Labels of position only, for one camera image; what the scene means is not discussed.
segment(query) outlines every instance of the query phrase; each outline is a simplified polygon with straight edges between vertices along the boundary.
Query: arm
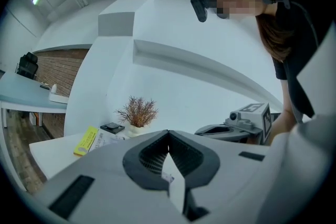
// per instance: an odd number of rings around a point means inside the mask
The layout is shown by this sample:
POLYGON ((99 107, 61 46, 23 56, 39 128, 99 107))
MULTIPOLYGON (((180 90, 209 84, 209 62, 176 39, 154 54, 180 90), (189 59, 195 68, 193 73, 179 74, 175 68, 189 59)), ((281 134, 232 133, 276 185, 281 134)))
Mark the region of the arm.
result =
POLYGON ((289 132, 297 123, 292 105, 290 102, 288 83, 287 80, 281 80, 282 95, 283 95, 283 107, 284 110, 280 116, 272 123, 271 133, 267 140, 267 144, 270 145, 277 134, 289 132))

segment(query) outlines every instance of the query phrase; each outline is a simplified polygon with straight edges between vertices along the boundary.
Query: potted plant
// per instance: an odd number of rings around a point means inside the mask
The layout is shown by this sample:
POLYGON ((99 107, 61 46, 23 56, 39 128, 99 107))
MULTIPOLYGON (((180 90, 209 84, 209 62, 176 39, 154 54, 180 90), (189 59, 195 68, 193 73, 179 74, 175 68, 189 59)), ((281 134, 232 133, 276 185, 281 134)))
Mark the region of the potted plant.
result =
POLYGON ((115 112, 120 116, 120 122, 128 121, 130 123, 129 137, 143 134, 143 129, 156 119, 158 110, 154 107, 153 100, 145 101, 142 97, 129 97, 129 101, 122 110, 115 112))

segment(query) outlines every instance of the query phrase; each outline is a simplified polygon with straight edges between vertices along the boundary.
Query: person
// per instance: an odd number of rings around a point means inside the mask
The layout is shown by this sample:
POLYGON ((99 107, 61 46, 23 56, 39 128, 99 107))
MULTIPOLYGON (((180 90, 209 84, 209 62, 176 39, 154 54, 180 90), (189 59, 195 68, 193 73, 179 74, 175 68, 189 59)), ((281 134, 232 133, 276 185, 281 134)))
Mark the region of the person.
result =
MULTIPOLYGON (((316 30, 318 43, 321 43, 330 27, 332 17, 321 19, 316 7, 319 0, 296 0, 309 11, 316 30)), ((255 16, 261 41, 272 56, 276 77, 281 81, 283 111, 272 124, 267 144, 279 133, 289 132, 302 115, 313 117, 313 108, 297 75, 317 49, 314 33, 297 5, 286 9, 284 4, 265 4, 262 0, 216 0, 217 10, 229 14, 255 16)))

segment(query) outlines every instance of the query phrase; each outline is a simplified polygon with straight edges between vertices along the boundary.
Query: black slot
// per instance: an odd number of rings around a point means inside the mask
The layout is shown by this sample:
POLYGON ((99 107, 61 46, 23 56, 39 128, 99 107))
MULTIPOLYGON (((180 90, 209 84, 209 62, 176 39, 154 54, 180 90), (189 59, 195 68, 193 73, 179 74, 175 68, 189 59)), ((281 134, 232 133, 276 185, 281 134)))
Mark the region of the black slot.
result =
POLYGON ((67 219, 79 204, 84 194, 92 185, 94 179, 88 176, 79 176, 49 207, 51 211, 67 219))
POLYGON ((255 161, 260 161, 260 162, 262 162, 263 159, 265 158, 264 155, 255 154, 255 153, 246 152, 246 151, 240 152, 239 156, 244 157, 244 158, 248 158, 248 159, 254 159, 255 161))

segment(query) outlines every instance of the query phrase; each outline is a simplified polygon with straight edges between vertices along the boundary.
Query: light blue desk top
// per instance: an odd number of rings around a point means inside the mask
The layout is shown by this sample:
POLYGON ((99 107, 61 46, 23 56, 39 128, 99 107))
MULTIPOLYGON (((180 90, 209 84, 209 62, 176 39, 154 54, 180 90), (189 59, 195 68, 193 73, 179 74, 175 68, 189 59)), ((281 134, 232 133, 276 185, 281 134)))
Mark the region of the light blue desk top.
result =
POLYGON ((40 82, 12 72, 4 73, 0 79, 0 101, 50 109, 67 109, 67 104, 49 101, 49 91, 41 88, 40 82))

